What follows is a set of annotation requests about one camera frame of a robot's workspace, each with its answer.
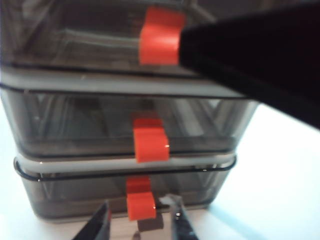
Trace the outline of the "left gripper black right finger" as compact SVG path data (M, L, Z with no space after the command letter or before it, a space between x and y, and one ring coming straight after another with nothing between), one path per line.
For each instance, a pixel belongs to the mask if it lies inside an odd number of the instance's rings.
M160 198L163 205L170 209L170 226L172 240L198 240L198 236L190 223L182 197L166 194Z

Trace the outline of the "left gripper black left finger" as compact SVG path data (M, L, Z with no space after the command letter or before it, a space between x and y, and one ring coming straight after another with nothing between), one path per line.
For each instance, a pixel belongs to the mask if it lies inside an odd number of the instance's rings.
M112 214L106 200L75 235L75 240L109 240Z

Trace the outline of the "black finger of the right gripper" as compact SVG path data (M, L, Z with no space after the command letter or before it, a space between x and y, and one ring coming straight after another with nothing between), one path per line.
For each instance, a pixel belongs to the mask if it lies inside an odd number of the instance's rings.
M179 64L310 126L320 126L317 0L180 34Z

